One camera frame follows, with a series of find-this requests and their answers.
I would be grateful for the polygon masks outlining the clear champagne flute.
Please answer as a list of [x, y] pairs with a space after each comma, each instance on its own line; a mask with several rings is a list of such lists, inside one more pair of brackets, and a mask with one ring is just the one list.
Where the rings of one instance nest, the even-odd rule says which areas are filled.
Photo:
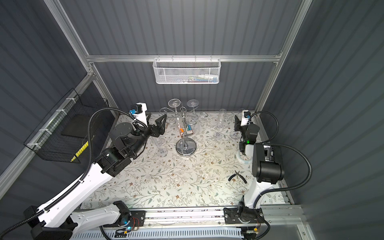
[[168, 150], [165, 147], [166, 141], [163, 138], [155, 138], [155, 145], [158, 147], [157, 149], [157, 156], [158, 157], [166, 157], [168, 154]]
[[169, 125], [174, 125], [174, 124], [177, 123], [177, 118], [175, 118], [175, 117], [167, 118], [166, 122], [167, 122], [167, 124], [169, 124]]

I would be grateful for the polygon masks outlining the silver wine glass rack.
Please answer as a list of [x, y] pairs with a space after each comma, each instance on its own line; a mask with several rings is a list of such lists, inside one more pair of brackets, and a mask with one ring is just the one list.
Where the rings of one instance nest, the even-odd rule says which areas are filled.
[[173, 119], [175, 121], [181, 138], [176, 143], [176, 152], [179, 156], [184, 158], [191, 157], [195, 154], [197, 150], [197, 142], [192, 136], [196, 135], [200, 128], [198, 119], [187, 119], [190, 113], [191, 112], [188, 112], [185, 107], [181, 107], [180, 111], [177, 113], [170, 108], [160, 109], [160, 114], [166, 114], [168, 119]]

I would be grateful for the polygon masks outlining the colourful small packet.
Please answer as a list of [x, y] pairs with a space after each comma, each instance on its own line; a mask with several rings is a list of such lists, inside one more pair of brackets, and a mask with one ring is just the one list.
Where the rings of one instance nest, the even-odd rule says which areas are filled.
[[184, 127], [184, 128], [179, 128], [179, 131], [181, 135], [184, 135], [184, 134], [191, 135], [194, 133], [190, 125], [187, 125], [187, 127]]

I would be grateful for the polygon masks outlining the black pliers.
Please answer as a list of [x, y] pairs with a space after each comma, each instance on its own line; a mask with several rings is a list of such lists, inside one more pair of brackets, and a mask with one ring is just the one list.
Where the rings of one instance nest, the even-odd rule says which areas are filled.
[[243, 176], [240, 174], [240, 172], [238, 172], [238, 171], [235, 171], [235, 173], [232, 174], [232, 175], [228, 178], [228, 181], [230, 182], [230, 181], [231, 181], [232, 179], [234, 179], [235, 177], [240, 178], [245, 184], [248, 183], [247, 180], [246, 180], [246, 178], [243, 177]]

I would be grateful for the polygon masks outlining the items in white basket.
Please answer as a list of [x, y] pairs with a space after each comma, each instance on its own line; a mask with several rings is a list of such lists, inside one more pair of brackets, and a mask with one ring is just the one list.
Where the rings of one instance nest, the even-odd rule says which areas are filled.
[[184, 79], [176, 80], [177, 83], [185, 83], [185, 84], [193, 84], [193, 83], [202, 83], [202, 84], [215, 84], [219, 82], [219, 75], [198, 75], [198, 76], [190, 76]]

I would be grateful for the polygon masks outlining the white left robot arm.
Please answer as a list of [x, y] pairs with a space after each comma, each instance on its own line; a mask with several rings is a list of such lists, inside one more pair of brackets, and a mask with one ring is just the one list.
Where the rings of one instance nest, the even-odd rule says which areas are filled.
[[[147, 105], [137, 103], [132, 110], [124, 112], [116, 108], [97, 110], [88, 122], [89, 163], [86, 170], [50, 201], [39, 207], [31, 206], [25, 211], [25, 220], [7, 228], [1, 233], [5, 237], [13, 230], [28, 224], [34, 240], [69, 240], [73, 235], [96, 227], [117, 224], [124, 228], [133, 221], [130, 210], [122, 201], [111, 205], [77, 212], [76, 208], [95, 190], [116, 177], [133, 160], [144, 152], [149, 137], [158, 138], [165, 133], [167, 114], [149, 124], [150, 115], [146, 114]], [[112, 111], [128, 116], [131, 123], [121, 123], [114, 127], [109, 136], [113, 146], [104, 149], [94, 157], [92, 144], [92, 122], [102, 112]]]

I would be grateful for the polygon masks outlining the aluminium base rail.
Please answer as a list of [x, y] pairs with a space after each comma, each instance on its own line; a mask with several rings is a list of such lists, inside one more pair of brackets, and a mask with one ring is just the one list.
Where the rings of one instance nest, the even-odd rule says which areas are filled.
[[263, 221], [253, 210], [240, 213], [237, 208], [192, 207], [132, 209], [122, 214], [117, 206], [110, 205], [98, 210], [73, 212], [69, 219], [77, 224], [74, 234], [103, 226], [104, 228], [150, 229], [150, 228], [207, 228], [207, 227], [257, 227]]

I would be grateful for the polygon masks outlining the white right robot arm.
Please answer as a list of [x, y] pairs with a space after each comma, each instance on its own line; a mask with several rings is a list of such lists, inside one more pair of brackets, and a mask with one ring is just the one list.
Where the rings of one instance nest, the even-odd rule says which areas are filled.
[[[270, 139], [258, 143], [257, 136], [260, 127], [253, 123], [252, 118], [261, 114], [267, 114], [275, 120], [276, 131]], [[285, 176], [283, 162], [274, 156], [274, 148], [286, 148], [297, 153], [304, 159], [308, 167], [308, 174], [302, 182], [292, 187], [282, 188], [282, 191], [291, 191], [303, 187], [310, 181], [313, 175], [312, 165], [301, 151], [288, 145], [271, 143], [271, 140], [277, 136], [279, 129], [278, 119], [267, 111], [251, 113], [248, 110], [243, 110], [241, 118], [235, 116], [234, 130], [241, 134], [237, 159], [240, 160], [241, 157], [247, 157], [252, 161], [253, 181], [250, 189], [239, 202], [237, 212], [234, 214], [234, 222], [250, 223], [255, 221], [259, 223], [262, 220], [262, 198], [268, 193], [276, 192], [277, 190], [273, 188], [273, 185], [282, 181]]]

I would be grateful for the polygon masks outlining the white round tape roll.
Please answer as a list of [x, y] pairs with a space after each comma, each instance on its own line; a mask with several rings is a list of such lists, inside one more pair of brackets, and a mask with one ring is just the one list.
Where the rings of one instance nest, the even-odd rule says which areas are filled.
[[241, 164], [244, 164], [244, 165], [249, 165], [252, 163], [252, 157], [249, 157], [247, 155], [244, 155], [240, 152], [240, 150], [237, 151], [237, 154], [236, 154], [236, 158], [237, 160], [241, 163]]

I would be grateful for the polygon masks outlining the yellow black striped item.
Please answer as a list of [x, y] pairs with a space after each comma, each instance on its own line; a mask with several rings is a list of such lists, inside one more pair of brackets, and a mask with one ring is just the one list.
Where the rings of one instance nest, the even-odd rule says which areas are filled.
[[89, 142], [87, 141], [72, 157], [71, 162], [74, 162], [78, 157], [88, 148]]

